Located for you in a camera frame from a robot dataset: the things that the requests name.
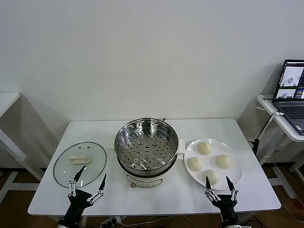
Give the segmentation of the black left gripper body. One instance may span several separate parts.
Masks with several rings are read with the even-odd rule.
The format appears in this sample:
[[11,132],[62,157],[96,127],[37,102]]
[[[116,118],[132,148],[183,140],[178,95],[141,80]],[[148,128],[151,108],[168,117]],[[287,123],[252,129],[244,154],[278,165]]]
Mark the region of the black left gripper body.
[[75,196],[68,196],[70,206],[63,218],[67,222],[79,222],[84,210],[91,206],[88,200],[92,197],[91,193],[79,189],[75,193]]

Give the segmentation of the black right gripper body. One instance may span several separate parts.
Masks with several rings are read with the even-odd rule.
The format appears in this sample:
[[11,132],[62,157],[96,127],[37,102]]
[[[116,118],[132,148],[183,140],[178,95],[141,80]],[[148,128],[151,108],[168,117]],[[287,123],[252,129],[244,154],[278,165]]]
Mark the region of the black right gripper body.
[[219,194],[217,201],[213,201],[212,205],[220,210],[223,222],[238,222],[238,217],[234,211],[237,202],[232,200],[231,195]]

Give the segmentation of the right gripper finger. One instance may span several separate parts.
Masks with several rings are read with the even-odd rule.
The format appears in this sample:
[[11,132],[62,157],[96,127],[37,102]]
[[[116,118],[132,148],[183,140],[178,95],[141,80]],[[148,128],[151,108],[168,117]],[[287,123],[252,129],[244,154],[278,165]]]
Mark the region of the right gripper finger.
[[229,179],[228,176],[226,176],[226,181],[227,181],[230,193],[231,193],[231,200],[237,202],[238,190],[235,189],[235,186],[234,186],[233,182]]
[[209,199],[210,202],[220,201],[220,198],[212,191],[210,181],[208,176],[206,176],[206,185],[205,185],[205,195]]

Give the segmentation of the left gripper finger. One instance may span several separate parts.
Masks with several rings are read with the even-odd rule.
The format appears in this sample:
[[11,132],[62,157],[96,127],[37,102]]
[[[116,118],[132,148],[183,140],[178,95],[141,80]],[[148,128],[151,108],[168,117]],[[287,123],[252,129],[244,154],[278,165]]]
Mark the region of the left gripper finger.
[[83,171],[86,169],[86,165],[84,165],[80,171],[78,171],[74,178],[72,180],[69,180],[69,185],[68,185],[68,196],[71,197],[75,197],[76,196],[76,183],[79,181]]
[[107,174],[104,175],[104,178],[99,186],[97,193],[87,199],[87,202],[90,204],[94,204],[97,200],[99,200],[104,195],[104,188],[105,188],[105,181],[106,181]]

